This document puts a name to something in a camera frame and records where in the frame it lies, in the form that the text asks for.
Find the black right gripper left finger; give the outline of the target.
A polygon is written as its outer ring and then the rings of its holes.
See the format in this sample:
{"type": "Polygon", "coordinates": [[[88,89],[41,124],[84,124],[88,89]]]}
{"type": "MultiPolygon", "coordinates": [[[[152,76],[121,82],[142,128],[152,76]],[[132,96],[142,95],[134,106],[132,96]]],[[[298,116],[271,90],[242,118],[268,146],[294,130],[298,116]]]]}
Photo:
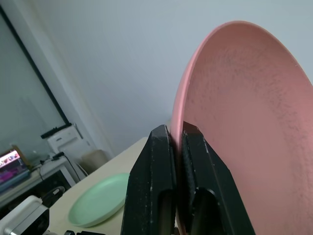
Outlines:
{"type": "Polygon", "coordinates": [[[130,171],[121,234],[174,234],[176,192],[173,147],[163,124],[150,132],[130,171]]]}

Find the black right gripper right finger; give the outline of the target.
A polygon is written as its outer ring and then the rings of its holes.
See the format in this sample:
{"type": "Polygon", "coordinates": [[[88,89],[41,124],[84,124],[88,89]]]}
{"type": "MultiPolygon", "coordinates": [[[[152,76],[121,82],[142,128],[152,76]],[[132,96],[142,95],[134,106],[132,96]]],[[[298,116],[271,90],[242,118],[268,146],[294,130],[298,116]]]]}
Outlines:
{"type": "Polygon", "coordinates": [[[189,235],[255,233],[230,170],[198,127],[181,136],[182,218],[189,235]]]}

